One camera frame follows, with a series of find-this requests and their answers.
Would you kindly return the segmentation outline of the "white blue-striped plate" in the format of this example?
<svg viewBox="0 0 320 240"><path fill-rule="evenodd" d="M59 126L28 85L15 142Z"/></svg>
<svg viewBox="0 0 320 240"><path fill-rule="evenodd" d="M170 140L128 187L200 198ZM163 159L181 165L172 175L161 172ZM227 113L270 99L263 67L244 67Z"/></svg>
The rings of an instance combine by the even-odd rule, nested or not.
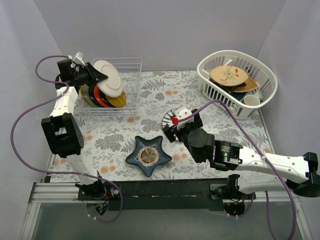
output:
<svg viewBox="0 0 320 240"><path fill-rule="evenodd" d="M176 117L175 111L178 108L173 108L171 110L169 110L168 112L165 113L165 115L163 116L162 120L161 120L161 127L164 128L166 126L168 127L172 127L174 124L172 123L172 118Z"/></svg>

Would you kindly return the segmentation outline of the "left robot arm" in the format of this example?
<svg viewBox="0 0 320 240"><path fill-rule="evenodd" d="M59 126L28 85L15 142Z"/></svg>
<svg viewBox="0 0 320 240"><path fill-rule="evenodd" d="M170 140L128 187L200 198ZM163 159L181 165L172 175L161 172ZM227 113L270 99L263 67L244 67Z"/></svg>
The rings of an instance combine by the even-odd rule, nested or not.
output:
<svg viewBox="0 0 320 240"><path fill-rule="evenodd" d="M54 81L57 100L50 115L42 119L41 126L51 152L66 160L78 174L80 182L76 187L84 195L101 200L107 190L100 173L81 154L85 140L73 113L81 87L106 80L107 76L89 62L66 59L57 66L60 72Z"/></svg>

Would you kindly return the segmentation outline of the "black glossy plate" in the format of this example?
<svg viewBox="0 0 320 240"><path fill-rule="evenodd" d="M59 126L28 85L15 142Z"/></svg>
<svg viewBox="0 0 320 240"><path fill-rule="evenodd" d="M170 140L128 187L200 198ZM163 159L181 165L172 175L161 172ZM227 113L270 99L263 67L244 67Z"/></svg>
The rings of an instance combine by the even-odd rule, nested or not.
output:
<svg viewBox="0 0 320 240"><path fill-rule="evenodd" d="M108 105L110 108L113 108L114 106L108 101L106 95L101 91L99 90L99 95L100 95L100 98L102 100L102 102L105 104L105 105Z"/></svg>

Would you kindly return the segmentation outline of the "blue floral green plate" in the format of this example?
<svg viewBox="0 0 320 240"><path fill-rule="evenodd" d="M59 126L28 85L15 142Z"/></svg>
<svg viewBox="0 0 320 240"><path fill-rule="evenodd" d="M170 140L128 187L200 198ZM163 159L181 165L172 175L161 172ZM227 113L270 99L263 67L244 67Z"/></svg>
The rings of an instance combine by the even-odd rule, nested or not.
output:
<svg viewBox="0 0 320 240"><path fill-rule="evenodd" d="M97 107L97 105L92 101L92 99L89 95L89 87L86 84L83 85L83 94L84 94L84 97L89 105L91 105L92 107Z"/></svg>

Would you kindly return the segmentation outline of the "yellow patterned round plate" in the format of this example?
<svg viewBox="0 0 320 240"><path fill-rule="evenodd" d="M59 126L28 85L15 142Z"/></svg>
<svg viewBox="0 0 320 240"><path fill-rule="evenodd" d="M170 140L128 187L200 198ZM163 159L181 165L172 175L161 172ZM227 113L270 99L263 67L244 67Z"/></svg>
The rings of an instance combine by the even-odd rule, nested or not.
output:
<svg viewBox="0 0 320 240"><path fill-rule="evenodd" d="M83 101L84 101L88 106L93 107L93 106L87 101L87 99L86 99L86 97L85 97L85 95L84 95L84 86L83 86L83 85L80 87L80 94L81 94L81 97L82 97Z"/></svg>

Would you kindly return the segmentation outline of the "orange red round plate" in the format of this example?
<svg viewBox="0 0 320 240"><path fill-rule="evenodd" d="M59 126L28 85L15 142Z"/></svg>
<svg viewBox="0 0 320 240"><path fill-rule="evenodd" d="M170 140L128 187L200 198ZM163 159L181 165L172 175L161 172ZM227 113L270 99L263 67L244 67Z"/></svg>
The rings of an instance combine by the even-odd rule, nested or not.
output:
<svg viewBox="0 0 320 240"><path fill-rule="evenodd" d="M95 86L93 89L93 94L97 102L103 106L104 108L108 108L109 106L102 100L101 95L100 95L100 89L98 86Z"/></svg>

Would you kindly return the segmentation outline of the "dark brown plate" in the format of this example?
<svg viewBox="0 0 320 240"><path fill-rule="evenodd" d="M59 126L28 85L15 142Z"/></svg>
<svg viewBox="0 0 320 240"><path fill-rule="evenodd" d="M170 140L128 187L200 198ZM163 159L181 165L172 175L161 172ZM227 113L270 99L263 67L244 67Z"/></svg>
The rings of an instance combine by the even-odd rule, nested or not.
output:
<svg viewBox="0 0 320 240"><path fill-rule="evenodd" d="M94 88L95 88L95 85L91 85L88 87L88 93L89 93L89 97L91 99L91 101L93 102L94 106L96 108L101 108L102 105L99 104L99 102L96 100L95 98L95 95L94 95Z"/></svg>

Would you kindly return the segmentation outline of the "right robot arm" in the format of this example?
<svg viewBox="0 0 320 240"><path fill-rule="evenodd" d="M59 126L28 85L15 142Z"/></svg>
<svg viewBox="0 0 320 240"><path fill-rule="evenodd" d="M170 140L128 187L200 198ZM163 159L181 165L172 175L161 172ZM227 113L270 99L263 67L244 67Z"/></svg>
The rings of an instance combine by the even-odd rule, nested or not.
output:
<svg viewBox="0 0 320 240"><path fill-rule="evenodd" d="M318 156L307 152L302 156L283 156L273 153L260 155L249 147L238 143L216 140L213 134L202 129L202 120L196 119L178 128L174 118L162 119L162 131L172 143L182 142L196 163L209 162L218 171L253 171L260 176L246 177L232 174L226 186L218 193L237 199L260 191L281 191L285 188L297 196L317 198L320 195L320 176Z"/></svg>

